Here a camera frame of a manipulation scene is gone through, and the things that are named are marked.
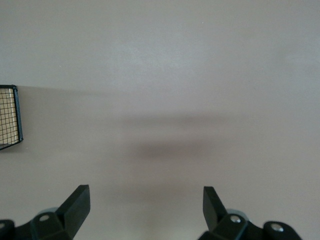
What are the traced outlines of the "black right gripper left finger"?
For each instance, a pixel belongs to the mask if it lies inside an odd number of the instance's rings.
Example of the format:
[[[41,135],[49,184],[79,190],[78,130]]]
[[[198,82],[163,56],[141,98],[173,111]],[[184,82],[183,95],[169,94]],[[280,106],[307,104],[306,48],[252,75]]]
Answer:
[[[72,240],[90,213],[90,187],[79,185],[56,208],[42,210],[29,222],[15,226],[11,219],[0,221],[2,240]]]

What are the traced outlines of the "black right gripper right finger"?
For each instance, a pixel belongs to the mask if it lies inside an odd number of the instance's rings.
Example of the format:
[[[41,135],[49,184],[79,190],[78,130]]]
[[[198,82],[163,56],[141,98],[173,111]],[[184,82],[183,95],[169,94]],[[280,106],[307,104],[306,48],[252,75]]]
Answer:
[[[201,240],[300,240],[288,224],[267,221],[260,228],[241,211],[227,210],[212,186],[203,188],[202,211],[208,231]]]

